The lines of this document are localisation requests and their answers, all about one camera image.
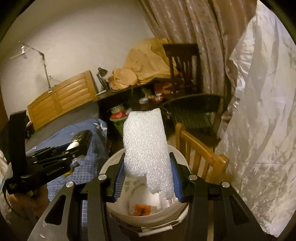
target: chair back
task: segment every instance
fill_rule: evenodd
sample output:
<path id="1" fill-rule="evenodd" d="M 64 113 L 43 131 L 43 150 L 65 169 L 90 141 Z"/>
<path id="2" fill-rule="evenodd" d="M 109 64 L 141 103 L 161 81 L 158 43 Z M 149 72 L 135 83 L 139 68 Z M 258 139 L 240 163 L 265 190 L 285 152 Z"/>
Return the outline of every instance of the chair back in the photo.
<path id="1" fill-rule="evenodd" d="M 202 77 L 200 66 L 200 55 L 197 44 L 163 44 L 165 54 L 169 59 L 170 73 L 172 80 L 173 93 L 176 91 L 176 81 L 178 76 L 175 76 L 173 69 L 173 60 L 176 63 L 177 70 L 182 73 L 185 82 L 185 91 L 196 87 L 196 93 L 202 93 Z M 193 56 L 196 56 L 196 78 L 193 80 Z"/>
<path id="2" fill-rule="evenodd" d="M 198 175 L 202 157 L 204 159 L 204 167 L 201 172 L 201 178 L 206 179 L 210 183 L 220 182 L 221 174 L 225 172 L 229 159 L 224 155 L 216 155 L 212 148 L 208 148 L 205 144 L 188 133 L 185 126 L 177 123 L 176 130 L 176 148 L 186 158 L 188 165 L 192 169 L 192 173 Z M 191 150 L 195 150 L 194 158 L 190 158 Z"/>

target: hand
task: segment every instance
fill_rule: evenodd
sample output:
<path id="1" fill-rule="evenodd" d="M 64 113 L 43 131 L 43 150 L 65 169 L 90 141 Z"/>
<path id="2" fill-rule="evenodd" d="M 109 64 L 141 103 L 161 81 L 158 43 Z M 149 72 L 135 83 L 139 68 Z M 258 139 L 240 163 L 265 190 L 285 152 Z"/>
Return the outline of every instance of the hand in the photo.
<path id="1" fill-rule="evenodd" d="M 12 207 L 14 205 L 18 205 L 24 208 L 31 208 L 33 214 L 38 218 L 41 217 L 49 205 L 47 185 L 39 188 L 39 195 L 36 197 L 29 197 L 23 193 L 15 193 L 8 195 L 8 198 L 12 204 Z"/>

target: bucket handle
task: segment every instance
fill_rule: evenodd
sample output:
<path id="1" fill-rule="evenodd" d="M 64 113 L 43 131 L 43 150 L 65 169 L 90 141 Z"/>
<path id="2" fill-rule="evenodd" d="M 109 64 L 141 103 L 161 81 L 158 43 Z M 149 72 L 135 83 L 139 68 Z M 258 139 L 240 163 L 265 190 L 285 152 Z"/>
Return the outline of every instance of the bucket handle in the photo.
<path id="1" fill-rule="evenodd" d="M 151 234 L 160 233 L 160 232 L 163 232 L 163 231 L 166 231 L 166 230 L 170 230 L 174 226 L 182 223 L 183 220 L 185 219 L 185 217 L 187 216 L 188 209 L 189 209 L 189 205 L 184 209 L 184 211 L 179 215 L 179 217 L 176 220 L 170 221 L 170 222 L 162 224 L 162 225 L 150 227 L 150 228 L 144 228 L 144 227 L 142 227 L 142 228 L 131 228 L 131 227 L 127 227 L 126 225 L 123 225 L 123 224 L 120 224 L 120 225 L 127 228 L 127 229 L 129 229 L 129 230 L 132 230 L 132 231 L 153 229 L 153 230 L 147 231 L 147 232 L 137 232 L 140 237 L 141 236 L 148 236 L 148 235 L 151 235 Z"/>

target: curtain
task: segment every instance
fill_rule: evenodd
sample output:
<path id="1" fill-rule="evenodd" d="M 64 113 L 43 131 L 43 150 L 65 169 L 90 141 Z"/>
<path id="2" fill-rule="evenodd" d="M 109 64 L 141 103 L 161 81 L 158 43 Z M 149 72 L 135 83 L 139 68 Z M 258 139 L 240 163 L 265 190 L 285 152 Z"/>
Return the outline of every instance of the curtain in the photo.
<path id="1" fill-rule="evenodd" d="M 237 82 L 237 68 L 229 57 L 255 15 L 257 0 L 139 2 L 155 37 L 166 37 L 172 43 L 198 44 L 204 92 L 227 96 L 229 100 Z"/>

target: blue bedsheet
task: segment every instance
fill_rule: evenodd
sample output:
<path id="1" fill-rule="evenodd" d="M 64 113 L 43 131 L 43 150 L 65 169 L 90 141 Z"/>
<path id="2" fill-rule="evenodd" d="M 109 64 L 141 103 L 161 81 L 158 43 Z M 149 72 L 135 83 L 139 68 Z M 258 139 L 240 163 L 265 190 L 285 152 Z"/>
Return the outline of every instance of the blue bedsheet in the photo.
<path id="1" fill-rule="evenodd" d="M 72 175 L 68 177 L 58 177 L 47 184 L 48 197 L 52 201 L 67 181 L 74 181 L 76 184 L 91 181 L 99 173 L 100 168 L 109 158 L 106 149 L 107 124 L 100 119 L 90 119 L 75 125 L 67 126 L 56 134 L 40 143 L 27 152 L 40 150 L 48 146 L 60 146 L 71 141 L 72 137 L 79 131 L 91 130 L 93 136 L 89 149 L 84 160 L 80 161 L 80 166 L 75 168 Z M 87 240 L 87 202 L 83 202 L 82 210 L 82 239 Z"/>

